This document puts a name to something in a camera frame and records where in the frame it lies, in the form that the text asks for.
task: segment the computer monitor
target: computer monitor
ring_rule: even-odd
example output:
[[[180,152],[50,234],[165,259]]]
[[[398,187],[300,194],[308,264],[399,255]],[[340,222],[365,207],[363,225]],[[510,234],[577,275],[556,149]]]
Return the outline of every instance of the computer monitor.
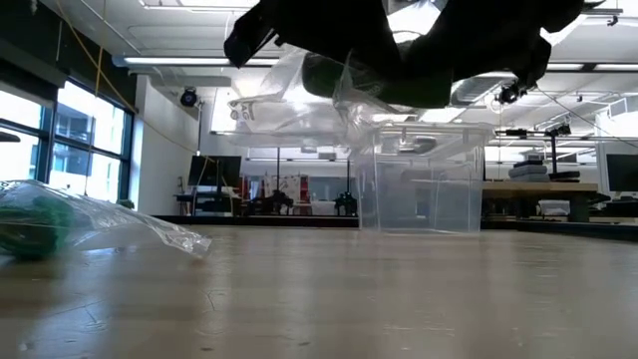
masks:
[[[611,191],[638,191],[638,155],[607,155]]]
[[[241,156],[193,156],[190,161],[188,185],[238,187],[240,169]]]

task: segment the wooden table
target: wooden table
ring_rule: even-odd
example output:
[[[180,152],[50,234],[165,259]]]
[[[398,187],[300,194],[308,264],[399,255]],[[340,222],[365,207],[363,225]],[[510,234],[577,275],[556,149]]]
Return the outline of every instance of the wooden table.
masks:
[[[598,194],[596,183],[485,181],[483,199],[569,200],[569,221],[589,221],[589,200]]]
[[[505,231],[197,229],[215,238],[205,260],[124,232],[45,261],[0,256],[0,357],[638,353],[631,243]]]

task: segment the window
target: window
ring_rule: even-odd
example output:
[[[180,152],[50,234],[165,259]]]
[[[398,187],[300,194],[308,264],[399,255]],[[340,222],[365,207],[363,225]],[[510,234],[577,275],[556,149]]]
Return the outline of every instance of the window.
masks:
[[[34,180],[40,145],[38,138],[11,130],[0,131],[20,138],[20,143],[0,143],[0,180]]]
[[[128,197],[133,115],[70,82],[55,109],[0,91],[0,131],[21,140],[0,144],[0,180],[39,180],[112,202]]]

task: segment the security camera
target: security camera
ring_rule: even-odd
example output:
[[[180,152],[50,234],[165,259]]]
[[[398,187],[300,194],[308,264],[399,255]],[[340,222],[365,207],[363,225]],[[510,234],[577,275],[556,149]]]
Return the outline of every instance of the security camera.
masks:
[[[188,108],[195,107],[197,100],[197,88],[183,89],[183,94],[181,94],[181,98],[179,98],[181,105]]]

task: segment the plastic bin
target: plastic bin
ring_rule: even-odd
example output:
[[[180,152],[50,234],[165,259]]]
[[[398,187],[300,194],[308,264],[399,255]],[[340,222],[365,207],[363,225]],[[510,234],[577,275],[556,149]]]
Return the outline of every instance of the plastic bin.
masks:
[[[480,230],[489,125],[400,123],[353,155],[362,229],[398,233]]]

